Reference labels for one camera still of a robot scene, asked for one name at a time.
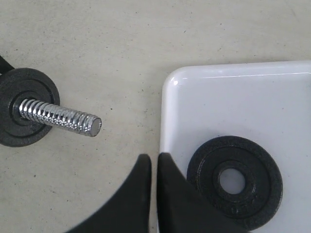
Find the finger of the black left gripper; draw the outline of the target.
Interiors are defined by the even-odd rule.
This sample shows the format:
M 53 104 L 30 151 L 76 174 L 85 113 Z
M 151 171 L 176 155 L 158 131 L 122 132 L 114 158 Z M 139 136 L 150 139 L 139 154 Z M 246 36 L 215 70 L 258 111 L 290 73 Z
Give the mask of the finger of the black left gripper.
M 11 70 L 11 65 L 0 56 L 0 73 L 6 73 Z

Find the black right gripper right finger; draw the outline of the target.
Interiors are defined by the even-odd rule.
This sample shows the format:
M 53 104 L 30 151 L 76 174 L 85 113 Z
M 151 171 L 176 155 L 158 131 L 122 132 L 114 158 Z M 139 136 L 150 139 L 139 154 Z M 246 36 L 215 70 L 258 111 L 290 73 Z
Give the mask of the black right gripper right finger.
M 186 181 L 169 153 L 157 161 L 156 203 L 160 233 L 244 233 Z

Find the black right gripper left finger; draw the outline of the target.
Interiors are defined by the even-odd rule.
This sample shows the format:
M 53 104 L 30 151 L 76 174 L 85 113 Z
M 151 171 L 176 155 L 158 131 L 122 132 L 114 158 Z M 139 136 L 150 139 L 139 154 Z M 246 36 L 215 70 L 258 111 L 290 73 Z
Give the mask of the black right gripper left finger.
M 69 233 L 148 233 L 152 163 L 141 154 L 116 193 Z

